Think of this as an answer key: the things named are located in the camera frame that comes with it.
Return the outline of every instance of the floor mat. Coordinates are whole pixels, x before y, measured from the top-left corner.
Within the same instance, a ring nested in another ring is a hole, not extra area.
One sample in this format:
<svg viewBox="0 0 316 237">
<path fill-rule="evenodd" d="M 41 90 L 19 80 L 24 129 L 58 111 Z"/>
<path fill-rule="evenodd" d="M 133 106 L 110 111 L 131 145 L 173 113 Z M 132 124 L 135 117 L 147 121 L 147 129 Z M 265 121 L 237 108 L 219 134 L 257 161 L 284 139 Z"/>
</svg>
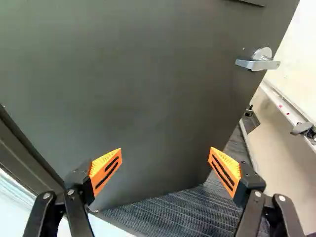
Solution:
<svg viewBox="0 0 316 237">
<path fill-rule="evenodd" d="M 224 152 L 234 159 L 250 163 L 238 126 Z M 211 172 L 203 185 L 162 197 L 104 210 L 98 216 L 138 236 L 211 236 L 232 237 L 242 210 Z M 258 236 L 269 236 L 265 221 Z"/>
</svg>

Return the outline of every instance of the dark gray door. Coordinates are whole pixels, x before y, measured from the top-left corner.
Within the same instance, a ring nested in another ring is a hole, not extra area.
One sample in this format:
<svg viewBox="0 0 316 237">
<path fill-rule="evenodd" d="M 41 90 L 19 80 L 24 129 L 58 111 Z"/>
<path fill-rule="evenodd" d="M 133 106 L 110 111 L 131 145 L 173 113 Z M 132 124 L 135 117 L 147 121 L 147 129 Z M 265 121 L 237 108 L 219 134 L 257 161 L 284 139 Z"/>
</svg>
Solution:
<svg viewBox="0 0 316 237">
<path fill-rule="evenodd" d="M 186 189 L 210 172 L 298 0 L 10 0 L 0 6 L 0 102 L 64 178 L 122 148 L 92 209 Z"/>
</svg>

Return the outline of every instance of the lever handle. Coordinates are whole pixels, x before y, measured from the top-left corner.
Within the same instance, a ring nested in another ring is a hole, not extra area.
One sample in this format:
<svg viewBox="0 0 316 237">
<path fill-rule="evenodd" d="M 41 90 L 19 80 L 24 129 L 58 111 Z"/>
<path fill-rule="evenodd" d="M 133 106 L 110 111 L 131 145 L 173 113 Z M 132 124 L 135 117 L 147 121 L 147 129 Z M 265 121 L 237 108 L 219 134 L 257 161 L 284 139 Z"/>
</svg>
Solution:
<svg viewBox="0 0 316 237">
<path fill-rule="evenodd" d="M 259 48 L 252 56 L 252 60 L 237 59 L 235 64 L 237 66 L 250 69 L 252 71 L 261 70 L 275 70 L 281 62 L 273 60 L 272 50 L 269 47 Z"/>
</svg>

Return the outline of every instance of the ribbed floor mat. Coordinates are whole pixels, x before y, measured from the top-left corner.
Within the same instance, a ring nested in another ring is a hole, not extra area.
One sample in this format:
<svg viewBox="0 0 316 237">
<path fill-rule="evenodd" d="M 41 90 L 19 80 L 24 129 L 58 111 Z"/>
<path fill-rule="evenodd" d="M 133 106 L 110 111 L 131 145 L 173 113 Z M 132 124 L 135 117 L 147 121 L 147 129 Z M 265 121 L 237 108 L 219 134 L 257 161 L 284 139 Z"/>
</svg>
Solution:
<svg viewBox="0 0 316 237">
<path fill-rule="evenodd" d="M 249 162 L 240 128 L 237 127 L 225 152 Z M 237 208 L 214 172 L 203 185 L 162 197 L 150 198 L 98 216 L 145 236 L 232 237 L 242 210 Z M 269 236 L 263 221 L 258 236 Z"/>
</svg>

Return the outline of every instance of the door frame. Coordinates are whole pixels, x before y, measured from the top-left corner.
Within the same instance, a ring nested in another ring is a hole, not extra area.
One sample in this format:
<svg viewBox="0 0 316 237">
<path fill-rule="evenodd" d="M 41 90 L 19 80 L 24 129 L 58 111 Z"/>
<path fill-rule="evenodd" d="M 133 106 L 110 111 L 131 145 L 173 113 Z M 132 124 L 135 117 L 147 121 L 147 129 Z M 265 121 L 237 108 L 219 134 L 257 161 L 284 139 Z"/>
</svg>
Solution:
<svg viewBox="0 0 316 237">
<path fill-rule="evenodd" d="M 63 180 L 0 104 L 0 168 L 31 193 L 63 191 Z"/>
</svg>

